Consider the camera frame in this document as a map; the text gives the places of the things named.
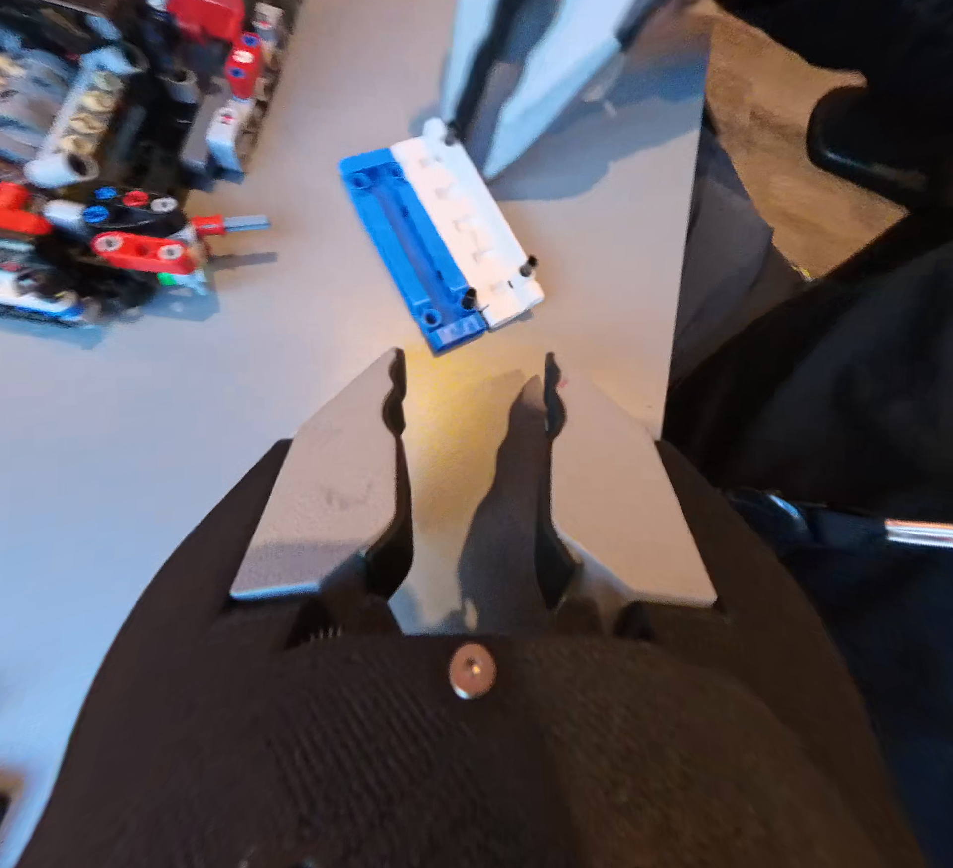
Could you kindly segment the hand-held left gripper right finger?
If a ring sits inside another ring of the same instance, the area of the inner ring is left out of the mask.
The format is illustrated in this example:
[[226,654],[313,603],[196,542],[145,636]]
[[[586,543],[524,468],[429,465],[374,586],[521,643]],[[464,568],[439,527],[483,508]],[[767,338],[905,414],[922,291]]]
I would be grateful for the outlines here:
[[560,607],[711,607],[717,593],[657,443],[590,378],[545,356],[535,567]]

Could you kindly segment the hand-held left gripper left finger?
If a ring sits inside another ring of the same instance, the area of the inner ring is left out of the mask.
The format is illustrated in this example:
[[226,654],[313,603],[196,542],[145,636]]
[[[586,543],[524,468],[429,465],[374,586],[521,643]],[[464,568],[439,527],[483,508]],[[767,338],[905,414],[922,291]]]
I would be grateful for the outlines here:
[[232,597],[300,597],[348,579],[396,592],[413,559],[406,390],[404,352],[387,350],[299,427]]

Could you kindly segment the white brick panel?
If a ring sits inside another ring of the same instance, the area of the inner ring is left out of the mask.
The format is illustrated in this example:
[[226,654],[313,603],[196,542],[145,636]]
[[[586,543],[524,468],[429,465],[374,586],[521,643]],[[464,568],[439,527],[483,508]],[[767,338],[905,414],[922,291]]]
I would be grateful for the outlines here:
[[490,331],[528,314],[544,299],[536,275],[522,279],[527,254],[461,142],[445,145],[446,123],[433,117],[422,134],[389,147],[434,219]]

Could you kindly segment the black brick race car model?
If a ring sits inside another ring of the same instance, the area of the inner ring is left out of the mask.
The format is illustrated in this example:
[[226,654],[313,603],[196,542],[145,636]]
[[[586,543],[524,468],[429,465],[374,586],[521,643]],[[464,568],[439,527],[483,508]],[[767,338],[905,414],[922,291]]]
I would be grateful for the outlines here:
[[212,289],[189,215],[244,179],[302,0],[1,0],[2,319],[84,328]]

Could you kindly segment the grey desk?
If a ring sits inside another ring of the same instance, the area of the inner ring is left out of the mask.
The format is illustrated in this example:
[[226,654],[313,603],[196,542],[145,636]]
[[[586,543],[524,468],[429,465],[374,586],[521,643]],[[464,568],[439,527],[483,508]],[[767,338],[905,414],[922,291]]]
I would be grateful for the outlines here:
[[2,322],[2,849],[52,789],[92,679],[184,537],[276,441],[405,350],[414,561],[397,612],[435,628],[508,412],[553,351],[653,433],[696,173],[705,39],[641,40],[615,113],[583,105],[494,183],[540,261],[530,318],[435,357],[344,193],[339,160],[436,112],[455,0],[306,0],[250,172],[196,212],[263,213],[184,317]]

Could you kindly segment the black office chair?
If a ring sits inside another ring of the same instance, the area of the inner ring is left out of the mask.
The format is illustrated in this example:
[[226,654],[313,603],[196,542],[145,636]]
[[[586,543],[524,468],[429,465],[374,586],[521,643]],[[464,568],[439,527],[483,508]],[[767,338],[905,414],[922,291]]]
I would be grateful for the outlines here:
[[852,134],[852,115],[822,150],[873,167],[936,141],[929,197],[682,379],[665,434],[809,598],[923,853],[951,866],[951,134],[865,112]]

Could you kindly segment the person's grey trouser leg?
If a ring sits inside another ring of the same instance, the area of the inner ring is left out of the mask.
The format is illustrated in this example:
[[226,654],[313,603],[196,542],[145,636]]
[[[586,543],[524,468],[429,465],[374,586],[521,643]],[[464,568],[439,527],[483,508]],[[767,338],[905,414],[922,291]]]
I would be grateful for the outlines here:
[[704,125],[685,242],[669,386],[807,280],[777,249],[718,136]]

